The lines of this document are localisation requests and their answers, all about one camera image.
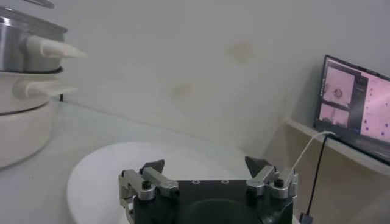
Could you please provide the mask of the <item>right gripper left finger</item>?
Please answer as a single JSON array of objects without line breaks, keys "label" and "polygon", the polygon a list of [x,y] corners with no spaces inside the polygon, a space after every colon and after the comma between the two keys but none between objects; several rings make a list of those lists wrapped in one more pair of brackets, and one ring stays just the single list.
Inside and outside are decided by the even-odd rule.
[{"label": "right gripper left finger", "polygon": [[138,172],[129,169],[119,174],[119,203],[129,223],[135,223],[134,199],[151,201],[156,198],[157,192],[168,198],[179,195],[179,182],[162,175],[164,166],[165,161],[160,159],[145,163]]}]

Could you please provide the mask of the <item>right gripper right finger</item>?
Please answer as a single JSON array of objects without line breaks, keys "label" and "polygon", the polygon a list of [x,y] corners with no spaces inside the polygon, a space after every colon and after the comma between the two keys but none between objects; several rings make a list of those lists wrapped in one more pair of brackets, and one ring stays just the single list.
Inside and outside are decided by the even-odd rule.
[{"label": "right gripper right finger", "polygon": [[297,198],[298,173],[294,168],[278,171],[265,159],[246,156],[244,160],[252,177],[246,181],[246,186],[254,191],[256,197],[268,192],[272,198],[279,200]]}]

